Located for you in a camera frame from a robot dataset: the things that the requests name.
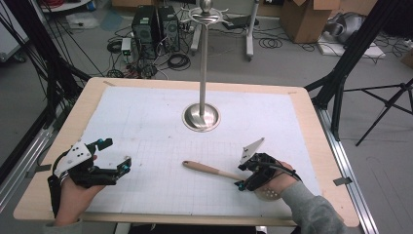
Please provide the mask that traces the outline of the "black frame post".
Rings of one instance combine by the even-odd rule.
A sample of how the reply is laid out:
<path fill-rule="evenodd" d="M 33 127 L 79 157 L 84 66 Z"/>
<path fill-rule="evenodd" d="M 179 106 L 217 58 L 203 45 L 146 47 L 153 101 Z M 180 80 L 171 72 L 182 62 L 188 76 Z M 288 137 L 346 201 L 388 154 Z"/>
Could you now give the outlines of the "black frame post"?
<path fill-rule="evenodd" d="M 83 91 L 75 77 L 89 81 L 91 76 L 61 56 L 30 0 L 0 0 L 0 6 L 9 9 L 37 52 L 35 56 L 12 24 L 0 14 L 0 22 L 29 56 L 38 77 L 46 82 L 47 105 L 42 116 L 45 118 L 45 124 L 50 126 L 56 119 L 57 106 L 64 99 L 73 102 Z"/>
<path fill-rule="evenodd" d="M 346 80 L 381 29 L 403 3 L 404 0 L 377 0 L 334 68 L 326 76 L 305 87 L 308 92 L 320 88 L 318 94 L 312 98 L 313 105 L 320 109 L 326 110 L 329 102 L 334 99 L 330 131 L 336 140 L 340 140 L 339 123 Z"/>

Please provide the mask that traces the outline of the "white stand base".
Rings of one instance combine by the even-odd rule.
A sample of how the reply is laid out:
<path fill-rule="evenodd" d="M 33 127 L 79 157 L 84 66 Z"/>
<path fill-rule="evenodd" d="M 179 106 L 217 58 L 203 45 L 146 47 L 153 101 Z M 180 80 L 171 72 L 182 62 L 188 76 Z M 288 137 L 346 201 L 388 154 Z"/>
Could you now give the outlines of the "white stand base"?
<path fill-rule="evenodd" d="M 252 12 L 249 17 L 246 18 L 246 37 L 245 37 L 245 53 L 248 60 L 252 60 L 254 56 L 253 51 L 253 29 L 255 20 L 259 8 L 259 0 L 253 0 Z M 229 24 L 224 19 L 225 10 L 217 10 L 213 8 L 212 0 L 199 0 L 199 6 L 194 9 L 190 9 L 187 12 L 188 20 L 197 24 L 192 38 L 192 44 L 190 51 L 195 54 L 198 51 L 202 29 L 204 26 L 224 22 Z"/>

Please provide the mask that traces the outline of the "aluminium rail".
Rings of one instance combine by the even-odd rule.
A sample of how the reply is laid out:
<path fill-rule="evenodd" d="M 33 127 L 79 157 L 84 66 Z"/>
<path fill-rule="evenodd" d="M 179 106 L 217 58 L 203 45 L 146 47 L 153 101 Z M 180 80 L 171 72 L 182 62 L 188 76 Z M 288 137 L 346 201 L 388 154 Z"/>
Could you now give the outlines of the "aluminium rail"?
<path fill-rule="evenodd" d="M 46 149 L 48 142 L 54 134 L 54 130 L 53 127 L 41 128 L 23 148 L 17 163 L 12 167 L 9 174 L 0 184 L 0 214 L 6 209 L 8 203 L 15 196 L 19 186 L 26 178 L 26 175 L 33 168 L 42 152 Z"/>
<path fill-rule="evenodd" d="M 344 146 L 340 140 L 335 138 L 330 130 L 331 118 L 328 111 L 316 108 L 316 113 L 318 114 L 319 121 L 341 174 L 339 177 L 349 177 L 353 181 L 350 184 L 343 184 L 340 186 L 345 186 L 350 195 L 363 233 L 379 234 L 379 230 L 364 199 L 360 186 L 358 185 L 356 175 L 347 157 Z"/>

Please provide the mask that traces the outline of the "beige slotted spoon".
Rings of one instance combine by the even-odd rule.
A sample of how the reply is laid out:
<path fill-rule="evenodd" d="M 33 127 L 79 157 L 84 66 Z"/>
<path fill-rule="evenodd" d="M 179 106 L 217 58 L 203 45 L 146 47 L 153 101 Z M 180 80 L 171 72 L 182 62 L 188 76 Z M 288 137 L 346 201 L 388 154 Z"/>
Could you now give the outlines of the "beige slotted spoon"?
<path fill-rule="evenodd" d="M 182 162 L 182 165 L 194 171 L 203 172 L 203 173 L 216 175 L 216 176 L 228 177 L 235 181 L 245 180 L 244 176 L 234 175 L 231 173 L 220 171 L 216 168 L 213 168 L 213 167 L 210 167 L 210 166 L 198 163 L 198 162 L 194 162 L 194 161 L 185 160 Z M 279 198 L 281 197 L 277 192 L 275 192 L 269 187 L 257 188 L 254 191 L 254 193 L 259 199 L 263 201 L 276 201 L 276 200 L 279 200 Z"/>

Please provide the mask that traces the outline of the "black computer tower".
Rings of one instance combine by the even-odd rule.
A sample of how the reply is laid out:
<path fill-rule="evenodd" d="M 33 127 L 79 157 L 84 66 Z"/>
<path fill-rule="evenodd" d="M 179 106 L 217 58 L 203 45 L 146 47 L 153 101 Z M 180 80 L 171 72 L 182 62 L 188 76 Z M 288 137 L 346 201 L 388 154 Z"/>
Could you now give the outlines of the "black computer tower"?
<path fill-rule="evenodd" d="M 159 42 L 156 8 L 153 5 L 139 5 L 131 29 L 139 55 L 145 59 L 155 59 L 156 45 Z"/>
<path fill-rule="evenodd" d="M 178 52 L 180 50 L 179 26 L 173 6 L 161 6 L 158 8 L 159 22 L 162 39 L 167 52 Z"/>

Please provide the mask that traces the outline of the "grey appliance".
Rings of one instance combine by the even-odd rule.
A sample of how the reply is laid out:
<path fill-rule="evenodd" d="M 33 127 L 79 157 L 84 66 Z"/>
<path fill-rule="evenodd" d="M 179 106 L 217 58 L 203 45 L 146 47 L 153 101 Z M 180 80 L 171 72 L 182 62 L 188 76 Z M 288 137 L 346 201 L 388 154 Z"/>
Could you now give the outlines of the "grey appliance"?
<path fill-rule="evenodd" d="M 338 42 L 345 44 L 355 32 L 360 30 L 364 21 L 365 17 L 357 13 L 338 13 L 327 21 L 323 30 Z"/>

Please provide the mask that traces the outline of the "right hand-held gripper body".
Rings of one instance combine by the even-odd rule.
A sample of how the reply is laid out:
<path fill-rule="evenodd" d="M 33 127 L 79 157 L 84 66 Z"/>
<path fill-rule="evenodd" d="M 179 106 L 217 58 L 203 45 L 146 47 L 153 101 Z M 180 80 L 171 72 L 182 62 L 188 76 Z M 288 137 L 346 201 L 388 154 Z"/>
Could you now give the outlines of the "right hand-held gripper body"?
<path fill-rule="evenodd" d="M 276 159 L 266 153 L 257 152 L 264 140 L 265 138 L 261 137 L 243 148 L 240 165 L 244 163 L 254 164 L 252 175 L 245 180 L 248 183 L 246 189 L 248 191 L 254 191 L 262 187 L 276 172 Z"/>

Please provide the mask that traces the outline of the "cardboard box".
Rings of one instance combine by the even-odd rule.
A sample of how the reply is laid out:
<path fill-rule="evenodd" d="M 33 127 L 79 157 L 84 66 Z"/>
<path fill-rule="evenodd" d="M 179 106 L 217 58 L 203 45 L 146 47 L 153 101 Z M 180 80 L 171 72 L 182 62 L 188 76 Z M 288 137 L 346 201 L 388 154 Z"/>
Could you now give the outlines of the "cardboard box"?
<path fill-rule="evenodd" d="M 284 0 L 280 25 L 293 43 L 315 43 L 340 0 Z"/>

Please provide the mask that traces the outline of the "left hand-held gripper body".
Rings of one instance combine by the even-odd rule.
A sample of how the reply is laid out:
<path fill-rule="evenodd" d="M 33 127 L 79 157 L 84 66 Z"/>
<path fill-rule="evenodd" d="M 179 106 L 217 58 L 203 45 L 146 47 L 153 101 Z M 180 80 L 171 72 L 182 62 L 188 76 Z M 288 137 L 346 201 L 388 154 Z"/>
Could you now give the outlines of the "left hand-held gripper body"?
<path fill-rule="evenodd" d="M 78 141 L 63 152 L 55 161 L 53 175 L 59 179 L 70 176 L 76 185 L 89 188 L 94 185 L 115 185 L 117 170 L 101 169 L 94 164 L 98 150 L 96 141 L 85 144 Z"/>

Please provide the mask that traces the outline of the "metal utensil stand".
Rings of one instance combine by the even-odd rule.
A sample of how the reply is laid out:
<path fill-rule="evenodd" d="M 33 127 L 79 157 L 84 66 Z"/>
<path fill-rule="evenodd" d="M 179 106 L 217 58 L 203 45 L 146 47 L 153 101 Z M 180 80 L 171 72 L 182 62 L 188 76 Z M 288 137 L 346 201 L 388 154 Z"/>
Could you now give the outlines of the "metal utensil stand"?
<path fill-rule="evenodd" d="M 184 125 L 195 132 L 204 133 L 215 129 L 220 123 L 220 112 L 207 103 L 207 46 L 208 27 L 223 21 L 222 12 L 213 8 L 212 0 L 200 0 L 199 7 L 188 13 L 188 19 L 201 26 L 200 99 L 190 104 L 182 113 Z"/>

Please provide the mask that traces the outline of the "flat white board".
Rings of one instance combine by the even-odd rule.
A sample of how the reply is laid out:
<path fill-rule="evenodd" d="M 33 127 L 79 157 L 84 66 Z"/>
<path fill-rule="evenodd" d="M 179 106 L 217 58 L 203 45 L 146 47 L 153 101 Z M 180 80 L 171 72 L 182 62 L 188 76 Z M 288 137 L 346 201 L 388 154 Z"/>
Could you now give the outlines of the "flat white board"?
<path fill-rule="evenodd" d="M 338 42 L 318 41 L 317 45 L 324 56 L 341 57 L 343 55 L 358 56 L 366 59 L 383 59 L 386 54 L 374 43 L 367 48 L 356 47 L 355 49 L 344 49 Z"/>

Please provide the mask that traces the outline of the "white box with green light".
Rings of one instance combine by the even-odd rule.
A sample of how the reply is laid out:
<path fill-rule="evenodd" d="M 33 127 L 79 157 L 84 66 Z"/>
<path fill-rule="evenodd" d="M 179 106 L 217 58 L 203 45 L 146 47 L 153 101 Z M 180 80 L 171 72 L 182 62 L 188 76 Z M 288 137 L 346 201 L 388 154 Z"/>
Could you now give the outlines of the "white box with green light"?
<path fill-rule="evenodd" d="M 131 38 L 122 39 L 121 53 L 125 63 L 132 62 Z"/>

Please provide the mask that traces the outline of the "person's right hand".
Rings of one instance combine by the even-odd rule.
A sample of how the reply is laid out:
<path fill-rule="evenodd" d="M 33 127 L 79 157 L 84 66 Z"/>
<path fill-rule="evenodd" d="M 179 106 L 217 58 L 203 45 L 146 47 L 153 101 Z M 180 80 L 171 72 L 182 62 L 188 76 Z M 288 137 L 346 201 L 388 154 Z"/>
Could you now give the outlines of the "person's right hand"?
<path fill-rule="evenodd" d="M 297 181 L 299 181 L 299 178 L 296 176 L 295 170 L 292 166 L 286 162 L 278 161 L 276 163 L 275 174 L 260 188 L 269 187 L 281 196 L 286 188 L 290 187 Z"/>

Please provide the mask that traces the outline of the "white grid mat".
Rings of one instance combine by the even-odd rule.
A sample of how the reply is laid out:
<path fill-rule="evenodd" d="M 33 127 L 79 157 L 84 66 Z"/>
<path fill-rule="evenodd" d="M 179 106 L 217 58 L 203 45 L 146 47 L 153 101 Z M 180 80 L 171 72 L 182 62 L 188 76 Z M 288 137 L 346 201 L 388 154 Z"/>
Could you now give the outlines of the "white grid mat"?
<path fill-rule="evenodd" d="M 189 90 L 104 91 L 82 140 L 112 139 L 98 152 L 96 164 L 114 168 L 130 157 L 131 170 L 94 198 L 90 212 L 288 217 L 282 200 L 263 201 L 229 178 L 182 165 L 189 160 L 248 176 L 239 164 L 244 148 L 257 140 L 263 142 L 260 151 L 289 163 L 314 194 L 320 193 L 291 96 L 209 91 L 206 100 L 217 107 L 221 121 L 207 133 L 196 133 L 182 121 L 184 109 L 198 97 Z"/>

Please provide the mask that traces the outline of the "black tripod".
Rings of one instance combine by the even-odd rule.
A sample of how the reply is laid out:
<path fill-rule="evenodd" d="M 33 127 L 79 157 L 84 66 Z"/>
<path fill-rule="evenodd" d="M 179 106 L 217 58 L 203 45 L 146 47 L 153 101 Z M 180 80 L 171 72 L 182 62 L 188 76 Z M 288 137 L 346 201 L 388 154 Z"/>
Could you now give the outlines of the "black tripod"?
<path fill-rule="evenodd" d="M 397 92 L 389 98 L 379 97 L 376 94 L 373 94 L 375 90 L 386 90 L 397 88 Z M 356 143 L 356 146 L 360 146 L 364 140 L 368 137 L 368 135 L 373 131 L 373 129 L 380 123 L 380 121 L 384 118 L 384 116 L 392 109 L 395 108 L 402 112 L 405 112 L 411 116 L 413 116 L 413 78 L 411 78 L 407 83 L 399 83 L 394 85 L 385 85 L 385 86 L 376 86 L 376 87 L 364 87 L 364 88 L 356 88 L 356 89 L 348 89 L 345 91 L 349 92 L 363 92 L 370 97 L 373 97 L 384 104 L 383 110 L 379 113 L 375 121 L 371 124 L 371 126 L 367 129 L 367 131 L 362 135 L 362 137 Z M 404 95 L 408 95 L 408 100 L 410 103 L 410 108 L 407 109 L 398 105 L 396 102 Z"/>

